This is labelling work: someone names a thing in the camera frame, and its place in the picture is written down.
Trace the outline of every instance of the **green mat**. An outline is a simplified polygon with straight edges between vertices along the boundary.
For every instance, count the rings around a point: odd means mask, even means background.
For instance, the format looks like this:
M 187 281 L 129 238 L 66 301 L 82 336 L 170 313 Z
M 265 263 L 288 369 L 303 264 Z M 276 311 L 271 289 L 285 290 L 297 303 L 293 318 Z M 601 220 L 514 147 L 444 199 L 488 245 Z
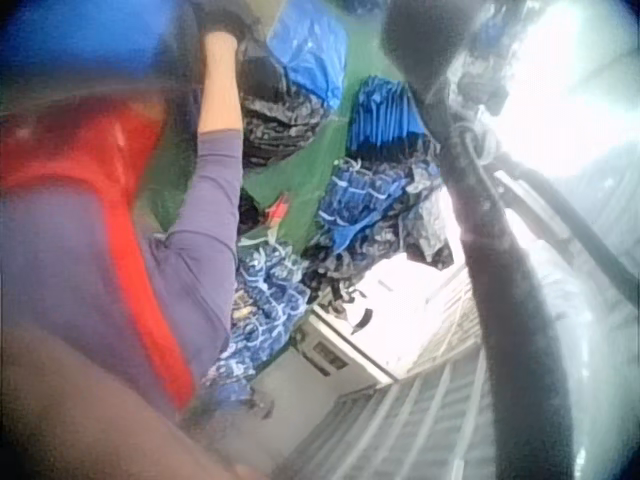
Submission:
M 313 142 L 277 165 L 245 176 L 244 187 L 262 208 L 272 205 L 282 193 L 291 200 L 278 238 L 300 252 L 316 232 L 318 203 L 336 160 L 345 154 L 347 129 L 355 93 L 369 75 L 400 79 L 379 44 L 379 25 L 352 18 L 329 6 L 349 35 L 345 88 L 342 103 Z M 190 140 L 169 128 L 149 176 L 147 198 L 160 225 L 167 229 L 176 218 L 193 172 Z

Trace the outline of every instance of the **hand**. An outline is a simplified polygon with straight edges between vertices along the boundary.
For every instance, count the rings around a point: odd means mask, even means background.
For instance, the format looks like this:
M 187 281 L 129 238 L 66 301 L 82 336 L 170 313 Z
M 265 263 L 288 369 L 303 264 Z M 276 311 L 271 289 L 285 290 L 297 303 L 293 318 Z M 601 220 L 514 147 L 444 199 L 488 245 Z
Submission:
M 259 23 L 245 0 L 191 0 L 191 4 L 203 34 L 226 32 L 241 42 Z

